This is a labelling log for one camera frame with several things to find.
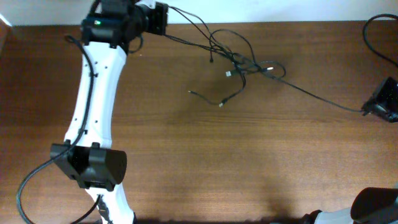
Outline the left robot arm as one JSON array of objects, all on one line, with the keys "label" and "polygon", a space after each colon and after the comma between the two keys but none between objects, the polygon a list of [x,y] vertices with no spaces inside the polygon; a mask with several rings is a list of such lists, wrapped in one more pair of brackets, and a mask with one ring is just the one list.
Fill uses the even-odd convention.
[{"label": "left robot arm", "polygon": [[81,80],[72,121],[50,157],[95,201],[103,223],[135,223],[122,181],[124,151],[113,150],[111,121],[129,44],[147,32],[165,35],[169,7],[157,1],[95,1],[81,22]]}]

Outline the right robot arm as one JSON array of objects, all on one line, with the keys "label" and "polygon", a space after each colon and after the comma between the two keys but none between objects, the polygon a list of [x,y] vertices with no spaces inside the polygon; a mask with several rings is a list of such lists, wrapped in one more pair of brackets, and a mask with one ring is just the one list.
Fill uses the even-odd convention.
[{"label": "right robot arm", "polygon": [[[397,122],[397,80],[388,77],[362,107],[364,115],[374,114]],[[313,224],[388,224],[397,223],[397,189],[368,187],[360,191],[351,208],[335,212],[315,211],[307,223]]]}]

